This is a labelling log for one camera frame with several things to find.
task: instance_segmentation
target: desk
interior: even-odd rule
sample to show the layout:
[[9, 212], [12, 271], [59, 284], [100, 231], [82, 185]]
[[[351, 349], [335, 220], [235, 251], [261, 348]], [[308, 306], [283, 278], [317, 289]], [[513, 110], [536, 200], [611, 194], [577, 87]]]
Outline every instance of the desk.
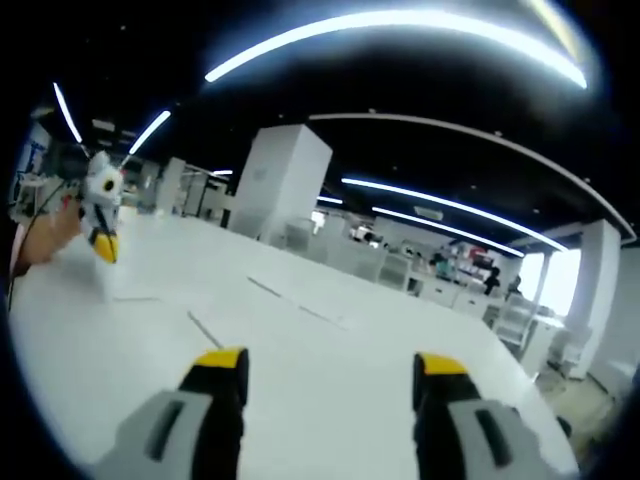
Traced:
[[129, 413], [212, 348], [191, 311], [250, 349], [242, 479], [417, 478], [417, 350], [463, 362], [485, 397], [519, 409], [552, 466], [577, 471], [553, 413], [482, 322], [197, 219], [127, 213], [120, 238], [117, 265], [96, 264], [79, 238], [15, 292], [25, 378], [75, 461], [97, 461]]

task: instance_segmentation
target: white robot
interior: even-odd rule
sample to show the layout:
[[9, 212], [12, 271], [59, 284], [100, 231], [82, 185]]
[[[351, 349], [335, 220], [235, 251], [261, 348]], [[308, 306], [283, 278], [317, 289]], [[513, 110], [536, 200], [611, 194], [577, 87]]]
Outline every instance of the white robot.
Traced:
[[101, 151], [89, 162], [80, 189], [80, 225], [93, 250], [107, 263], [118, 259], [116, 222], [122, 197], [122, 173]]

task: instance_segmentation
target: led light strip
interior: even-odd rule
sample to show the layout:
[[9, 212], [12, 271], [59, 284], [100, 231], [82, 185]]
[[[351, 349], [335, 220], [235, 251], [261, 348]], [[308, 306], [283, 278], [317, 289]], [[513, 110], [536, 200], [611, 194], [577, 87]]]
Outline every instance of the led light strip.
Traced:
[[434, 197], [433, 195], [427, 195], [426, 193], [414, 192], [413, 190], [406, 190], [404, 188], [392, 187], [390, 185], [384, 185], [382, 183], [374, 183], [374, 182], [366, 182], [364, 180], [355, 180], [353, 178], [343, 178], [342, 183], [346, 183], [349, 185], [358, 185], [360, 187], [368, 187], [375, 188], [378, 190], [385, 190], [387, 192], [399, 193], [402, 195], [408, 195], [410, 197], [421, 198], [423, 200], [429, 200], [431, 202], [440, 203], [442, 205], [447, 205], [448, 207], [457, 208], [459, 210], [464, 210], [465, 212], [473, 213], [475, 215], [479, 215], [484, 218], [488, 218], [489, 220], [493, 220], [494, 222], [501, 223], [509, 228], [513, 228], [514, 230], [518, 230], [519, 232], [525, 233], [533, 238], [540, 240], [541, 242], [546, 243], [547, 245], [551, 245], [553, 248], [560, 250], [561, 252], [566, 252], [568, 250], [564, 245], [559, 244], [555, 240], [551, 240], [548, 237], [545, 237], [541, 233], [534, 232], [533, 230], [523, 227], [515, 222], [507, 220], [506, 218], [499, 217], [489, 212], [485, 212], [484, 210], [480, 210], [477, 208], [469, 207], [468, 205], [463, 205], [462, 203], [452, 202], [451, 200], [446, 200], [440, 197]]
[[442, 225], [441, 223], [430, 222], [429, 220], [424, 220], [418, 217], [412, 217], [411, 215], [405, 215], [404, 213], [394, 212], [392, 210], [386, 210], [384, 208], [373, 207], [372, 210], [378, 213], [384, 213], [385, 215], [390, 215], [392, 217], [404, 218], [405, 220], [411, 220], [412, 222], [422, 223], [423, 225], [429, 225], [431, 227], [439, 228], [441, 230], [446, 230], [447, 232], [455, 233], [457, 235], [462, 235], [463, 237], [470, 238], [477, 242], [485, 243], [499, 250], [503, 250], [512, 255], [516, 255], [517, 257], [524, 257], [524, 253], [515, 250], [513, 248], [509, 248], [505, 245], [501, 245], [499, 243], [493, 242], [483, 237], [479, 237], [478, 235], [474, 235], [473, 233], [465, 232], [462, 230], [458, 230], [457, 228], [447, 227], [446, 225]]
[[269, 40], [265, 40], [264, 42], [239, 53], [235, 57], [230, 58], [207, 73], [205, 79], [208, 82], [214, 82], [260, 55], [264, 55], [265, 53], [284, 47], [290, 43], [304, 40], [305, 38], [315, 37], [316, 35], [322, 35], [324, 33], [337, 32], [340, 30], [348, 30], [351, 28], [392, 25], [422, 26], [454, 30], [494, 40], [506, 47], [517, 50], [544, 65], [547, 65], [579, 85], [581, 88], [587, 88], [587, 81], [580, 69], [570, 60], [550, 49], [542, 42], [515, 30], [499, 27], [475, 18], [455, 15], [440, 10], [387, 10], [379, 12], [365, 12], [310, 23], [272, 37]]
[[69, 130], [73, 133], [73, 136], [76, 139], [76, 142], [82, 143], [82, 137], [80, 136], [80, 132], [76, 128], [75, 123], [73, 123], [73, 119], [71, 118], [71, 114], [69, 113], [69, 108], [67, 108], [67, 102], [64, 100], [64, 95], [62, 94], [62, 90], [58, 87], [57, 83], [53, 83], [53, 89], [56, 92], [56, 98], [58, 99], [58, 105], [60, 105], [60, 109], [62, 110], [62, 115], [64, 115], [64, 119], [67, 121], [67, 125], [69, 126]]
[[144, 132], [142, 132], [142, 135], [140, 135], [138, 137], [138, 139], [135, 141], [135, 143], [133, 144], [133, 146], [129, 149], [129, 155], [133, 155], [134, 153], [136, 153], [138, 151], [138, 149], [142, 146], [142, 144], [145, 142], [145, 140], [147, 138], [149, 138], [149, 136], [156, 131], [156, 129], [162, 125], [165, 120], [167, 118], [169, 118], [171, 116], [171, 112], [169, 110], [165, 110], [164, 112], [162, 112], [160, 115], [158, 115], [156, 117], [156, 119], [151, 122], [151, 125], [149, 125], [146, 130]]
[[320, 195], [318, 196], [318, 200], [322, 200], [323, 202], [337, 203], [338, 205], [342, 205], [342, 200], [340, 200], [339, 198], [323, 197], [322, 195]]

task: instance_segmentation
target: bright window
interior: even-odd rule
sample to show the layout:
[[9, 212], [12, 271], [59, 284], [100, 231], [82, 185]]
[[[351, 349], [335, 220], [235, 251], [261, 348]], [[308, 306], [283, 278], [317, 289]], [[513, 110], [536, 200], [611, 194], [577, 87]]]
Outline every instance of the bright window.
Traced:
[[557, 315], [566, 316], [573, 301], [579, 270], [580, 250], [554, 252], [549, 261], [540, 305], [551, 308]]
[[519, 290], [522, 292], [522, 296], [527, 300], [533, 300], [536, 296], [543, 262], [544, 254], [542, 253], [531, 253], [529, 255], [525, 255], [522, 259], [522, 266], [520, 267], [520, 278], [522, 279], [522, 283], [520, 283]]

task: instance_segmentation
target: cable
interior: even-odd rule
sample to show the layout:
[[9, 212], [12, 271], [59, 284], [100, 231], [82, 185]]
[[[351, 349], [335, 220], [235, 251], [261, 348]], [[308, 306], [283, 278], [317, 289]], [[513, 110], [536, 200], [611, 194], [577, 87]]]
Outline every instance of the cable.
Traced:
[[[33, 224], [36, 222], [36, 219], [42, 214], [42, 212], [44, 211], [44, 208], [47, 206], [47, 204], [49, 203], [49, 201], [53, 198], [53, 196], [58, 193], [58, 191], [67, 183], [66, 180], [62, 180], [62, 182], [60, 182], [60, 185], [58, 185], [53, 192], [51, 192], [51, 194], [46, 198], [46, 200], [44, 202], [42, 202], [42, 205], [40, 205], [40, 207], [38, 208], [38, 210], [34, 213], [33, 218], [31, 219], [31, 222], [29, 222], [29, 226], [27, 227], [27, 230], [24, 234], [24, 237], [22, 238], [22, 242], [20, 243], [20, 248], [18, 249], [18, 255], [16, 256], [16, 263], [18, 262], [18, 259], [22, 256], [22, 250], [24, 249], [24, 244], [27, 242], [27, 237], [29, 236], [29, 233], [31, 232], [31, 229], [33, 228]], [[8, 299], [7, 299], [7, 310], [10, 312], [11, 311], [11, 300], [13, 299], [13, 285], [15, 283], [15, 274], [14, 272], [11, 273], [11, 283], [9, 284], [9, 295], [8, 295]]]

